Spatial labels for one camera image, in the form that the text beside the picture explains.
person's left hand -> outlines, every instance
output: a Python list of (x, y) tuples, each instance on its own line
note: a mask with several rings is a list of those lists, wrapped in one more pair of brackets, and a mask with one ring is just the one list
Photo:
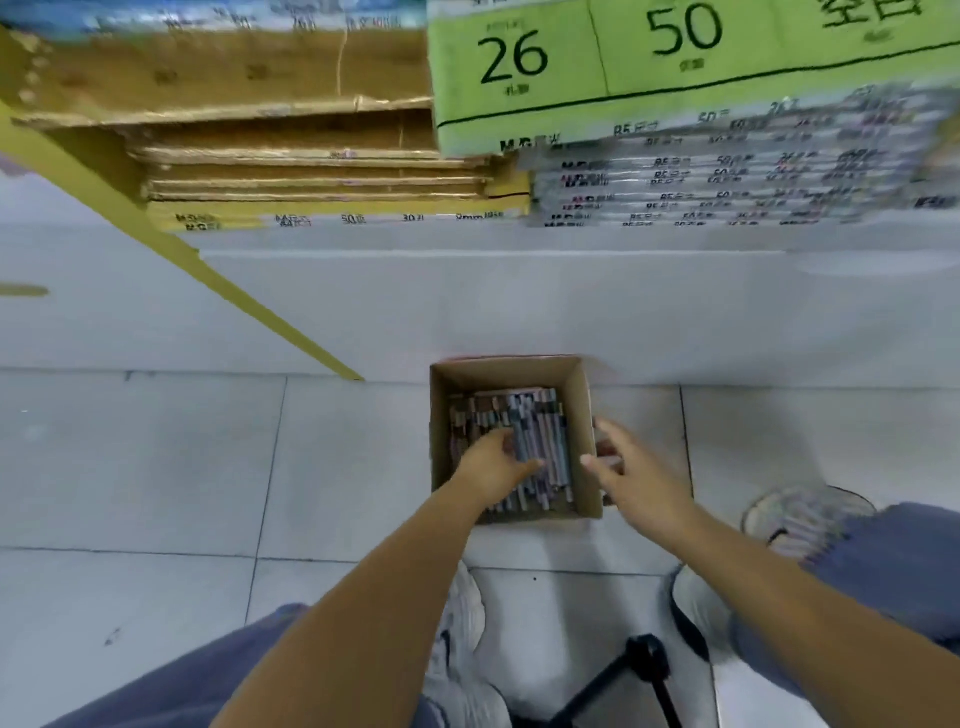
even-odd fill
[(460, 461), (449, 485), (477, 498), (484, 508), (496, 505), (545, 463), (542, 460), (517, 462), (514, 458), (514, 431), (502, 427), (477, 440)]

yellow shelf frame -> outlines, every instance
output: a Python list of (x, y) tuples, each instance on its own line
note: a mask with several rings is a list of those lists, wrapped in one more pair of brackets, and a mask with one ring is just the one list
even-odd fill
[(169, 260), (330, 371), (344, 379), (363, 380), (333, 354), (210, 268), (183, 240), (153, 226), (139, 199), (142, 170), (127, 156), (119, 134), (102, 129), (38, 132), (16, 127), (12, 110), (17, 106), (20, 81), (29, 62), (30, 54), (0, 28), (0, 153), (100, 213), (117, 229)]

stack of cardboard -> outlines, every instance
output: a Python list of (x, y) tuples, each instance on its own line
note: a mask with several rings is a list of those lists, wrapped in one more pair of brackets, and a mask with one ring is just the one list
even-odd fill
[(524, 214), (529, 202), (512, 160), (441, 158), (423, 30), (43, 40), (20, 100), (26, 125), (126, 137), (144, 165), (148, 211), (169, 230), (291, 214), (311, 224), (489, 219)]

white floor tile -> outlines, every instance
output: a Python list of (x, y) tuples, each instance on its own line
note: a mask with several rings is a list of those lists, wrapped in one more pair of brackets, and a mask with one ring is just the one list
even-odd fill
[(696, 498), (731, 524), (787, 485), (960, 510), (960, 392), (684, 388), (684, 404)]
[[(594, 414), (629, 427), (688, 481), (677, 387), (594, 387), (591, 394)], [(678, 563), (637, 534), (614, 507), (599, 521), (477, 527), (464, 558), (472, 567), (624, 574), (666, 574)]]
[(285, 604), (316, 604), (353, 567), (331, 561), (259, 559), (247, 622), (263, 619)]
[(359, 561), (430, 496), (427, 387), (291, 378), (260, 556)]
[(713, 669), (721, 728), (828, 728), (806, 700), (781, 690), (745, 663)]
[[(667, 686), (686, 728), (715, 728), (710, 669), (677, 634), (650, 576), (474, 570), (487, 607), (477, 650), (483, 673), (521, 715), (548, 718), (623, 650), (631, 636), (663, 641)], [(653, 690), (632, 674), (578, 721), (591, 726), (665, 725)]]
[(243, 626), (252, 570), (252, 559), (0, 550), (0, 725), (45, 725)]
[(0, 546), (254, 555), (282, 377), (0, 373)]

cardboard sheet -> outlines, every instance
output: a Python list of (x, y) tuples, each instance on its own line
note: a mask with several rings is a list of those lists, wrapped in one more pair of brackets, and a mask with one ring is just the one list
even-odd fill
[(368, 203), (382, 200), (399, 202), (417, 201), (463, 201), (482, 200), (482, 188), (479, 184), (448, 184), (440, 186), (396, 186), (396, 187), (260, 187), (250, 189), (232, 189), (211, 187), (207, 189), (183, 189), (174, 191), (154, 191), (151, 200), (209, 200), (214, 202), (340, 202)]
[(122, 130), (130, 155), (156, 164), (464, 168), (487, 158), (441, 159), (429, 110), (164, 124)]
[(410, 188), (473, 185), (479, 191), (492, 179), (490, 167), (474, 170), (420, 170), (376, 167), (243, 167), (183, 165), (150, 167), (143, 184), (144, 199), (156, 194), (203, 190), (269, 190), (281, 187)]
[(42, 43), (20, 91), (42, 129), (428, 109), (419, 30), (171, 33)]

